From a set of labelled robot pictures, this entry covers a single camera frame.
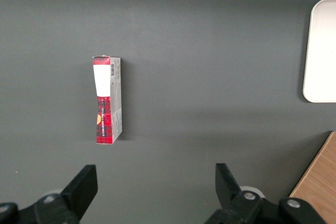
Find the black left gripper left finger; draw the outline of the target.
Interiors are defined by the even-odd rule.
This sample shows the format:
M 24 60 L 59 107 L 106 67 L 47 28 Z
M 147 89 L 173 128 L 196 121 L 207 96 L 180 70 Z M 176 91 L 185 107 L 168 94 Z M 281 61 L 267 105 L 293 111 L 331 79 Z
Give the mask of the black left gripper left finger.
M 98 191 L 96 165 L 86 165 L 60 193 L 33 206 L 36 223 L 79 223 Z

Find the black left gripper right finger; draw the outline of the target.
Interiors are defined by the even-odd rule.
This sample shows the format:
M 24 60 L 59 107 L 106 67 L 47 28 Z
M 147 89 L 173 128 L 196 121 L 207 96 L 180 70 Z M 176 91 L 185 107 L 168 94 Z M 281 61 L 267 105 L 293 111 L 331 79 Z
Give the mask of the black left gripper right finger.
M 215 166 L 215 189 L 221 205 L 206 223 L 254 223 L 261 213 L 262 198 L 243 191 L 225 163 Z

